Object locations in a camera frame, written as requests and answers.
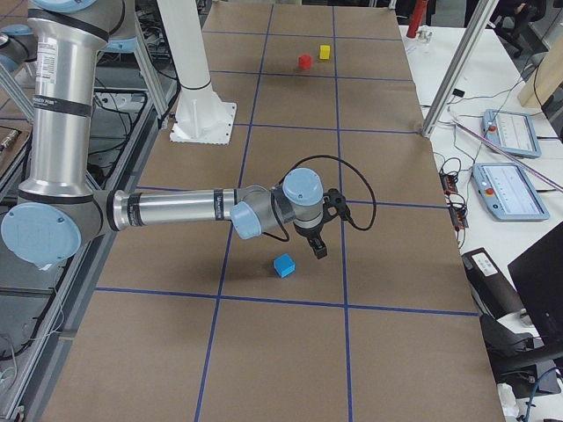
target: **yellow cube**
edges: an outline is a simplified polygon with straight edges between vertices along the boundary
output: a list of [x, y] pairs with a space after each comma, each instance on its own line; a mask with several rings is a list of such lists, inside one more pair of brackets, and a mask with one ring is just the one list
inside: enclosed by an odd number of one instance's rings
[[330, 59], [331, 58], [331, 46], [325, 46], [325, 45], [320, 46], [320, 49], [318, 51], [318, 58], [320, 60]]

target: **black chair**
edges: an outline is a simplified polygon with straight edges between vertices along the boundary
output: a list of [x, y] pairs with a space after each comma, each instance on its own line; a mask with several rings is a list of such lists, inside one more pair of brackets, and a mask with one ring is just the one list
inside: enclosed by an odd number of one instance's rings
[[[524, 3], [524, 7], [516, 13], [518, 6]], [[495, 33], [503, 38], [508, 44], [516, 48], [514, 57], [520, 57], [523, 51], [522, 45], [518, 42], [520, 34], [528, 27], [530, 22], [536, 22], [545, 16], [547, 4], [545, 0], [501, 0], [493, 12], [491, 21], [495, 23]], [[508, 29], [504, 26], [505, 19], [512, 18], [514, 27]]]

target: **silver cylinder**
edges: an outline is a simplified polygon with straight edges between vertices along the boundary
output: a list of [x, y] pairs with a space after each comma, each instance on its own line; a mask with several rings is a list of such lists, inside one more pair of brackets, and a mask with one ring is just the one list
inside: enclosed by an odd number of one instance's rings
[[131, 195], [117, 192], [113, 219], [119, 230], [165, 222], [230, 220], [236, 197], [233, 189]]
[[322, 200], [315, 205], [303, 207], [286, 198], [287, 206], [282, 209], [277, 200], [274, 201], [274, 208], [272, 208], [272, 193], [259, 186], [242, 189], [241, 193], [241, 200], [250, 205], [258, 217], [262, 232], [279, 226], [274, 210], [282, 224], [294, 222], [304, 229], [317, 226], [323, 218]]
[[62, 100], [65, 109], [57, 112], [36, 103], [30, 177], [19, 189], [36, 195], [90, 196], [85, 173], [91, 116], [73, 113], [72, 107], [91, 110], [96, 53], [106, 42], [43, 18], [28, 22], [40, 43], [36, 98]]

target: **metal frame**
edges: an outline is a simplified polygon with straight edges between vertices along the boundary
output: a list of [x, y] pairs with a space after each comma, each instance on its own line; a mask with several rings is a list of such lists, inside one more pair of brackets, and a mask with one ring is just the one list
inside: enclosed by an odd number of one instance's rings
[[19, 107], [22, 113], [25, 115], [27, 121], [33, 123], [33, 104], [31, 100], [26, 96], [24, 90], [21, 89], [19, 84], [13, 78], [11, 73], [7, 68], [0, 63], [0, 86], [6, 91], [8, 96], [13, 100], [14, 103]]
[[479, 42], [479, 38], [486, 28], [486, 25], [493, 14], [494, 8], [499, 0], [480, 0], [472, 20], [465, 30], [464, 37], [459, 42], [456, 53], [451, 59], [448, 71], [438, 88], [438, 92], [434, 98], [432, 106], [428, 111], [427, 118], [422, 126], [422, 136], [429, 137], [434, 131], [435, 125], [440, 119], [444, 108], [448, 104], [448, 99], [457, 84], [457, 80], [461, 76], [467, 60], [471, 57], [473, 50]]

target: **blue joint cap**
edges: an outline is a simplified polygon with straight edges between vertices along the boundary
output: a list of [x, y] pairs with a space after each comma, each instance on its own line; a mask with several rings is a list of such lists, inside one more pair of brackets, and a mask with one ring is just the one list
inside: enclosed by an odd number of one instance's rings
[[308, 207], [323, 199], [323, 184], [311, 169], [294, 169], [283, 180], [283, 193], [294, 204]]
[[32, 3], [46, 11], [74, 13], [92, 6], [96, 0], [32, 0]]
[[0, 54], [0, 63], [8, 70], [10, 73], [18, 68], [18, 64], [15, 63], [10, 57]]
[[137, 38], [126, 40], [109, 40], [105, 53], [134, 53], [137, 50]]
[[1, 231], [10, 251], [39, 268], [71, 257], [82, 243], [80, 230], [70, 217], [36, 202], [12, 208], [2, 220]]
[[260, 220], [246, 202], [239, 202], [230, 209], [230, 220], [241, 239], [246, 240], [262, 234]]
[[27, 25], [8, 25], [0, 29], [0, 32], [3, 32], [11, 37], [33, 35], [32, 28]]

